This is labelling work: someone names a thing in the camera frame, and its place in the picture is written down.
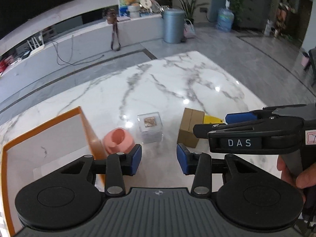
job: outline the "gray ribbed panel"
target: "gray ribbed panel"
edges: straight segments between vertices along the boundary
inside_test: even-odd
[[[63,232],[25,228],[18,237],[299,237],[290,228],[254,233],[220,217],[212,202],[189,195],[187,189],[133,188],[122,198],[109,199],[91,221]]]

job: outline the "dark gray cabinet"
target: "dark gray cabinet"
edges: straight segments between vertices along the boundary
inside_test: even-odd
[[[267,23],[270,6],[271,0],[244,0],[238,26],[263,30]]]

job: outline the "cylindrical trash bin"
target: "cylindrical trash bin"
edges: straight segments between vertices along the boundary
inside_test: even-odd
[[[163,12],[163,40],[167,43],[179,43],[184,36],[184,15],[180,9]]]

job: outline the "metal screw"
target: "metal screw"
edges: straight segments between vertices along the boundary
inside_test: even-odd
[[[111,186],[107,189],[107,192],[110,194],[120,194],[123,189],[119,186]]]
[[[195,187],[193,190],[196,194],[204,195],[207,194],[210,190],[205,186]]]

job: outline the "transparent cube container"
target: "transparent cube container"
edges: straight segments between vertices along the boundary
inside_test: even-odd
[[[162,122],[159,112],[141,114],[137,119],[143,143],[161,142]]]

